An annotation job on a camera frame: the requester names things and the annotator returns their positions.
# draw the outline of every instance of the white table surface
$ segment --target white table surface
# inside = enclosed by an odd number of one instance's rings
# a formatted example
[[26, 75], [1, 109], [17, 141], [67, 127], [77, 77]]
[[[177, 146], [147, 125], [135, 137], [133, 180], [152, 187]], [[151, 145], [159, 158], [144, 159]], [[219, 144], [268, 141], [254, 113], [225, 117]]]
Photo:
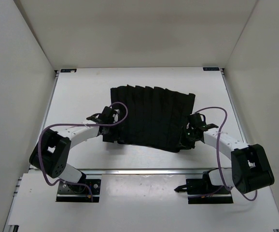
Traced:
[[270, 188], [234, 204], [189, 205], [174, 188], [184, 175], [103, 175], [99, 203], [55, 202], [57, 186], [41, 173], [25, 174], [9, 224], [18, 232], [273, 232], [279, 212]]
[[[221, 72], [202, 68], [106, 68], [77, 69], [60, 73], [48, 113], [46, 126], [54, 123], [81, 123], [86, 117], [110, 105], [110, 89], [118, 86], [162, 87], [181, 93], [194, 93], [194, 111], [221, 106], [228, 111], [223, 131], [241, 140], [237, 121]], [[207, 123], [220, 125], [221, 110], [207, 110]], [[74, 147], [68, 163], [79, 169], [145, 169], [216, 167], [216, 151], [201, 142], [196, 148], [170, 153], [154, 148], [102, 142], [99, 136]], [[223, 167], [230, 161], [221, 156]]]

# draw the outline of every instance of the black mounting plate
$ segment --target black mounting plate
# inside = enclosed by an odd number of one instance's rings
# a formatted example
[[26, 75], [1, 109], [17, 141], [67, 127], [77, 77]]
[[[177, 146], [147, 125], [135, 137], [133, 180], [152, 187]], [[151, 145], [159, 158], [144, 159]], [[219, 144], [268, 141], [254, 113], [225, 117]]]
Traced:
[[[93, 195], [93, 203], [99, 202], [101, 180], [100, 179], [86, 179], [85, 182], [90, 188]], [[68, 185], [63, 182], [59, 183], [56, 202], [86, 202], [91, 203], [89, 191], [84, 189], [82, 192], [77, 193], [72, 191]]]
[[191, 195], [202, 195], [209, 194], [216, 191], [220, 186], [210, 186], [209, 189], [206, 189], [203, 179], [186, 179], [188, 186], [200, 186], [198, 188], [191, 188], [187, 191], [188, 204], [229, 204], [233, 203], [233, 198], [231, 192], [227, 191], [224, 187], [218, 192], [214, 193], [211, 197], [196, 197], [192, 198]]

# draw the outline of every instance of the cable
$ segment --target cable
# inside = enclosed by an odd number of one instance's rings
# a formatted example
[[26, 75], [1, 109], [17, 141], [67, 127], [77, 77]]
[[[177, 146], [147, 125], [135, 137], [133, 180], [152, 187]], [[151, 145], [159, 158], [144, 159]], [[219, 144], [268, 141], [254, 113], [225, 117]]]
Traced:
[[[220, 173], [220, 177], [221, 177], [221, 180], [222, 180], [222, 183], [224, 185], [224, 188], [227, 190], [227, 191], [231, 191], [233, 187], [228, 187], [226, 185], [226, 182], [225, 182], [225, 179], [224, 179], [224, 176], [223, 176], [223, 173], [222, 173], [222, 167], [221, 167], [221, 162], [220, 162], [220, 136], [221, 136], [221, 132], [222, 132], [222, 128], [223, 126], [225, 125], [225, 122], [227, 120], [227, 111], [222, 108], [222, 107], [219, 107], [219, 106], [210, 106], [210, 107], [206, 107], [206, 108], [203, 108], [203, 109], [200, 109], [198, 111], [195, 112], [196, 113], [199, 113], [203, 110], [208, 110], [208, 109], [220, 109], [220, 110], [223, 110], [224, 113], [225, 113], [225, 116], [224, 116], [224, 120], [221, 124], [221, 126], [219, 127], [219, 130], [218, 130], [218, 135], [217, 135], [217, 146], [216, 146], [216, 152], [217, 152], [217, 163], [218, 163], [218, 170], [219, 170], [219, 173]], [[254, 201], [256, 198], [257, 198], [257, 190], [255, 191], [255, 196], [254, 198], [252, 199], [249, 199], [247, 198], [243, 193], [242, 193], [242, 196], [248, 200], [248, 201]]]
[[81, 194], [82, 192], [84, 192], [86, 189], [86, 187], [81, 191], [81, 192], [75, 192], [74, 190], [71, 190], [72, 192], [74, 192], [75, 194]]
[[41, 154], [41, 141], [42, 141], [42, 137], [44, 136], [44, 133], [52, 128], [52, 127], [59, 127], [59, 126], [75, 126], [75, 127], [85, 127], [85, 126], [88, 126], [88, 127], [113, 127], [113, 126], [116, 126], [120, 123], [122, 123], [126, 117], [128, 116], [128, 108], [125, 104], [123, 104], [122, 102], [114, 102], [112, 103], [109, 107], [112, 107], [113, 105], [116, 105], [116, 104], [120, 104], [122, 106], [124, 106], [124, 108], [126, 109], [126, 115], [124, 116], [123, 119], [121, 119], [120, 121], [116, 122], [116, 123], [113, 123], [113, 124], [74, 124], [74, 123], [57, 123], [57, 124], [53, 124], [53, 125], [50, 125], [48, 127], [46, 127], [40, 134], [39, 136], [39, 141], [38, 141], [38, 157], [39, 157], [39, 163], [40, 163], [40, 168], [41, 168], [41, 171], [42, 171], [42, 174], [43, 174], [43, 177], [46, 181], [46, 183], [49, 185], [49, 186], [54, 186], [55, 184], [57, 184], [59, 181], [62, 181], [63, 183], [67, 183], [67, 184], [70, 184], [70, 185], [78, 185], [78, 186], [84, 186], [86, 187], [88, 190], [89, 190], [89, 194], [91, 195], [91, 202], [93, 201], [93, 198], [92, 198], [92, 192], [91, 192], [91, 189], [88, 185], [86, 184], [82, 184], [82, 183], [73, 183], [73, 182], [69, 182], [69, 181], [65, 181], [65, 180], [62, 180], [62, 179], [58, 179], [56, 180], [55, 182], [51, 183], [48, 178], [47, 178], [47, 175], [46, 175], [46, 172], [45, 172], [45, 168], [44, 168], [44, 164], [43, 164], [43, 160], [42, 160], [42, 154]]
[[246, 195], [243, 194], [243, 193], [241, 193], [241, 195], [242, 195], [246, 200], [248, 200], [249, 202], [253, 202], [253, 201], [255, 201], [255, 199], [257, 198], [257, 190], [255, 191], [255, 195], [254, 195], [254, 197], [253, 197], [252, 199], [246, 197]]
[[196, 196], [188, 196], [188, 198], [197, 198], [197, 197], [208, 197], [208, 196], [212, 196], [213, 194], [215, 194], [216, 192], [218, 192], [219, 190], [222, 189], [223, 186], [220, 186], [216, 191], [212, 192], [212, 193], [207, 193], [207, 194], [201, 194], [201, 195], [196, 195]]

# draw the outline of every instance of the black pleated fabric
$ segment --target black pleated fabric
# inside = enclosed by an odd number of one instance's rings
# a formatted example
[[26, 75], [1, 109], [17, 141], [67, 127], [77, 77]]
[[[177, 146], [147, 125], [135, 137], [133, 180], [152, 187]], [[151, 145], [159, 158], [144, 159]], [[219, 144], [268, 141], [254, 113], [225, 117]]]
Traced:
[[[188, 123], [187, 116], [192, 113], [194, 94], [128, 85], [111, 88], [111, 101], [124, 103], [128, 117], [114, 134], [104, 135], [103, 141], [180, 151], [181, 133]], [[121, 116], [126, 113], [121, 105], [115, 105], [114, 109], [119, 109]]]

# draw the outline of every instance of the white wall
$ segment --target white wall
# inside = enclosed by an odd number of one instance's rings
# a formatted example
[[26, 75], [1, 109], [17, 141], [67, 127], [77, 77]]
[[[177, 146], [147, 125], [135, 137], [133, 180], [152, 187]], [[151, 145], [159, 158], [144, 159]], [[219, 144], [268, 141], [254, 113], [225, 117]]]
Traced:
[[256, 0], [17, 0], [55, 69], [224, 67]]
[[13, 0], [0, 0], [0, 231], [28, 170], [55, 73]]
[[267, 152], [279, 208], [279, 1], [258, 2], [225, 74], [249, 142]]

